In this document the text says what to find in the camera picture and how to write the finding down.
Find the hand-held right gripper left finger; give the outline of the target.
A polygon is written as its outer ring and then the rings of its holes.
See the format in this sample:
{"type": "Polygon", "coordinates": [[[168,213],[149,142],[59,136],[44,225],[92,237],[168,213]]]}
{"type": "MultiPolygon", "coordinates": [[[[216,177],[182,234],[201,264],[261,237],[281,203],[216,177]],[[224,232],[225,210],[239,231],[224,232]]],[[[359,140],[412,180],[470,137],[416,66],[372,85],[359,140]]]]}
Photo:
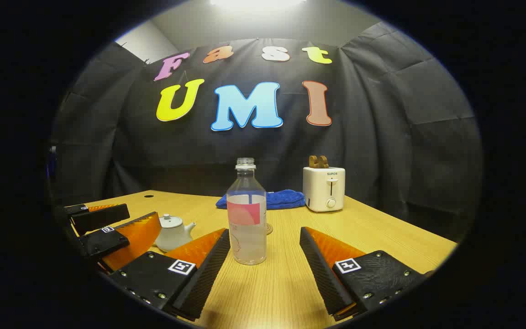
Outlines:
{"type": "Polygon", "coordinates": [[[194,321],[201,317],[230,246],[230,233],[221,228],[167,255],[145,252],[109,278],[153,308],[194,321]]]}

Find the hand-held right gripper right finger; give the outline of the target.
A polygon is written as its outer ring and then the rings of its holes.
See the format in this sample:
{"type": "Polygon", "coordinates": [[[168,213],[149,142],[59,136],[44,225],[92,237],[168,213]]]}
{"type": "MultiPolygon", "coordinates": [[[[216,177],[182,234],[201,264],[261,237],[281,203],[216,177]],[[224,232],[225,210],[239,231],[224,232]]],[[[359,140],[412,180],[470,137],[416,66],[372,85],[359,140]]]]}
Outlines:
{"type": "Polygon", "coordinates": [[[428,279],[384,250],[365,253],[309,227],[299,244],[324,306],[334,320],[373,312],[428,279]]]}

